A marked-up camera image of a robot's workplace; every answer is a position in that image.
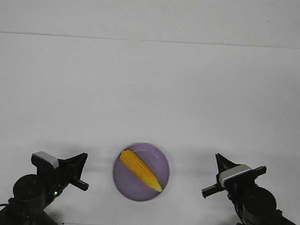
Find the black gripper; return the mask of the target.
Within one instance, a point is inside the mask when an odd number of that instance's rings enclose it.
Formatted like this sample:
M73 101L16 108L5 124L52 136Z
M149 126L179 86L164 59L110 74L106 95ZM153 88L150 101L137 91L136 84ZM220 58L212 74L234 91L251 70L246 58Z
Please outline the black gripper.
M216 183L212 186L202 189L202 196L204 198L221 191L227 191L231 196L240 195L241 191L243 191L245 188L255 186L255 179L267 172L266 166L260 166L254 169L252 168L252 171L228 180L225 183L225 188L223 188L223 183L227 179L231 178L231 176L236 174L238 169L234 170L233 168L238 167L239 164L229 161L220 153L217 153L215 157L218 167Z
M83 191L89 189L89 184L81 180L87 157L84 152L68 159L58 159L59 167L56 169L43 164L36 167L37 174L45 183L46 200L55 200L69 184Z

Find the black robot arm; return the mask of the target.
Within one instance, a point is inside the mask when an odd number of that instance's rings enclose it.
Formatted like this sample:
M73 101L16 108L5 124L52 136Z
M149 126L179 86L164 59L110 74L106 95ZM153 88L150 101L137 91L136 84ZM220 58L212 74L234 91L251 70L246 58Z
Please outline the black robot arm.
M219 153L215 157L218 167L216 183L202 189L202 196L206 198L226 191L241 221L236 225L297 225L277 209L273 194L255 183L267 172L266 166L250 168L246 164L236 164Z
M45 208L70 184L83 191L89 189L88 183L81 180L87 157L86 153L68 159L42 151L32 154L36 174L27 174L15 182L13 197L0 204L0 225L58 225Z

